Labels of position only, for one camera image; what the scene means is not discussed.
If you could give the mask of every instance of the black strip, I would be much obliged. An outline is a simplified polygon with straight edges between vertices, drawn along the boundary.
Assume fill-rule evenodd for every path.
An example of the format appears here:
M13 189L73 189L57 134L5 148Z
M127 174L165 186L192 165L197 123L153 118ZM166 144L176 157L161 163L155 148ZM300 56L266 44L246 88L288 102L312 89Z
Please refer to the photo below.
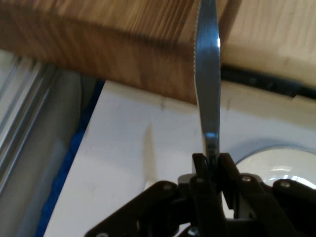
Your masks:
M278 78L253 71L244 71L228 65L222 66L222 79L290 97L301 95L316 100L316 87L307 86L291 79Z

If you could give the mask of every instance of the metal blade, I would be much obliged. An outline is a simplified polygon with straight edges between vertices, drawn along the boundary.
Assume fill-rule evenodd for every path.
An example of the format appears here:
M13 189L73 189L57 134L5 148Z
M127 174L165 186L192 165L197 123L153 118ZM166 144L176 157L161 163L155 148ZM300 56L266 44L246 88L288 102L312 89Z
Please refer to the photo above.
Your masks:
M201 0L195 44L195 86L204 154L215 172L219 157L220 39L216 0Z

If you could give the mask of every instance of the wooden cutting board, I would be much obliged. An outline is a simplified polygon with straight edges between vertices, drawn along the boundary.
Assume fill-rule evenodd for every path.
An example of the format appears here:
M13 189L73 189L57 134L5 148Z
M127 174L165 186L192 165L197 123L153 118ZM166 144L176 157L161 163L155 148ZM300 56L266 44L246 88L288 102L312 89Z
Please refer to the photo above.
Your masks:
M218 1L219 16L225 15L222 41L239 3ZM198 5L198 0L0 0L0 48L196 103Z
M315 0L217 2L223 63L316 85ZM0 0L0 48L196 103L198 4Z

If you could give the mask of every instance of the white surface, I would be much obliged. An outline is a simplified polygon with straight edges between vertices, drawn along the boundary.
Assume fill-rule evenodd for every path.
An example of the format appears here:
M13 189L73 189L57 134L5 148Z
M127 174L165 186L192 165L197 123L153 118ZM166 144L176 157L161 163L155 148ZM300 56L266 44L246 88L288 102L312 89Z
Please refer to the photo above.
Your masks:
M314 102L222 85L221 151L235 161L272 145L315 150L315 121ZM196 106L106 82L45 237L83 236L147 180L191 172L201 151Z

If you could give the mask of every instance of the blue fabric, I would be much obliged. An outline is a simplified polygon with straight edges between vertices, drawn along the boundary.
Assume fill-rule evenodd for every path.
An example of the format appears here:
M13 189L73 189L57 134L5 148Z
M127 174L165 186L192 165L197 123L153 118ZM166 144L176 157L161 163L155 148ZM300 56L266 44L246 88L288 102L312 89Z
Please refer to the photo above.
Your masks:
M57 203L60 192L64 186L68 172L69 172L70 167L74 161L74 158L75 158L75 155L78 151L79 145L82 141L84 132L89 124L94 107L95 107L95 105L98 101L99 95L102 91L103 84L104 84L104 82L101 82L101 81L98 81L96 83L91 100L89 102L89 105L88 105L86 111L83 113L83 115L80 118L78 130L77 130L76 134L71 139L70 147L68 149L66 157L63 161L63 164L62 164L57 176L55 177L55 179L52 183L50 195L49 195L46 203L44 204L44 206L42 208L41 218L40 218L40 221L38 223L35 237L43 237L45 234L45 230L47 228L51 214L53 213L53 210L54 210L54 207Z

